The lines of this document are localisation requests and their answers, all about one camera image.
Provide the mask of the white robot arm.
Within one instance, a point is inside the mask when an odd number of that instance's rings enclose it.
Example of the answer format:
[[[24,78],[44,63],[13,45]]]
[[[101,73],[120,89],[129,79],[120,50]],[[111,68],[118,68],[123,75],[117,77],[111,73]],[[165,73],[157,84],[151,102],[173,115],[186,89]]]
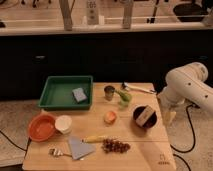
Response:
[[[166,74],[166,86],[157,95],[165,126],[175,118],[175,107],[183,104],[186,99],[206,113],[213,114],[213,88],[205,84],[207,78],[208,69],[200,62],[174,68]]]

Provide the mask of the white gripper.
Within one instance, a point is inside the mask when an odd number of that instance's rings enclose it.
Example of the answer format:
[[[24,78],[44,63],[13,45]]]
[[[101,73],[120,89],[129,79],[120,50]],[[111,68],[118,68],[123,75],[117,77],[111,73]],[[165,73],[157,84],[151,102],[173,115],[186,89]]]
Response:
[[[162,115],[167,118],[166,125],[170,125],[176,116],[176,112],[174,111],[174,105],[168,101],[165,97],[160,97],[160,104],[162,108]]]

